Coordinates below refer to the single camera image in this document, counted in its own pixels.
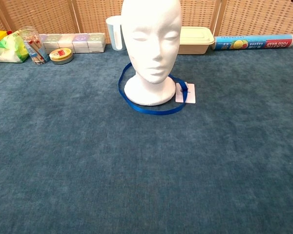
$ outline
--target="green package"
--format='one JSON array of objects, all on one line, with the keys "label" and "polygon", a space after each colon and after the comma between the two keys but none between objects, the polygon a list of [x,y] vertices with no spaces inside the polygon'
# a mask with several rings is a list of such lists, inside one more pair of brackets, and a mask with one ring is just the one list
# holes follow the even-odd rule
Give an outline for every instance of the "green package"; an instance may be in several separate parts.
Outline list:
[{"label": "green package", "polygon": [[0,40],[0,62],[24,62],[28,57],[25,44],[16,31]]}]

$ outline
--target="teal felt surface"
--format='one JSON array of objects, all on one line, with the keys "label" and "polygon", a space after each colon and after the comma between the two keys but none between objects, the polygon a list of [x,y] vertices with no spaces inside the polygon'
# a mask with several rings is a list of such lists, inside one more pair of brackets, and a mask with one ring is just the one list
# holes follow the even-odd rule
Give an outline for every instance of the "teal felt surface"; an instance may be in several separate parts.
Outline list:
[{"label": "teal felt surface", "polygon": [[293,47],[178,56],[170,116],[127,105],[128,63],[0,63],[0,234],[293,234]]}]

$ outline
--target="foam mannequin head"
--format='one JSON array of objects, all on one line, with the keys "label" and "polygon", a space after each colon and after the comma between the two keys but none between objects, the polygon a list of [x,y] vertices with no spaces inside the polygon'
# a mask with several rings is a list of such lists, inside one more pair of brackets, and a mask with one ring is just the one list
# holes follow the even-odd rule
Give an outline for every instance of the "foam mannequin head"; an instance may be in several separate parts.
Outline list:
[{"label": "foam mannequin head", "polygon": [[171,72],[180,43],[179,0],[124,0],[122,31],[136,75],[125,86],[127,97],[141,105],[172,98]]},{"label": "foam mannequin head", "polygon": [[161,83],[171,72],[179,50],[179,0],[124,0],[122,30],[136,72]]}]

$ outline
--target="mannequin nose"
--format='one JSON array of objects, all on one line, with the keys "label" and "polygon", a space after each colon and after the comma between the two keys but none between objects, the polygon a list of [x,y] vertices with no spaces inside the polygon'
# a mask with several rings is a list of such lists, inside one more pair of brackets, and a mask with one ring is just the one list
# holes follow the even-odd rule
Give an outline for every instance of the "mannequin nose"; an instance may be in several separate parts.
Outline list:
[{"label": "mannequin nose", "polygon": [[161,43],[158,39],[154,39],[150,46],[150,52],[154,61],[162,60]]}]

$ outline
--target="small tin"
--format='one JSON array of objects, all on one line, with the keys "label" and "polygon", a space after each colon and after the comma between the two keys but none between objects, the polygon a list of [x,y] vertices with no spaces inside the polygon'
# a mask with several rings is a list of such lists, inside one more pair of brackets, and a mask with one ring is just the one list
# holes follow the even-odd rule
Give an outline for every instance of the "small tin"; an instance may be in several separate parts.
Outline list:
[{"label": "small tin", "polygon": [[50,53],[51,61],[54,64],[62,65],[70,62],[74,56],[72,50],[69,48],[60,48]]}]

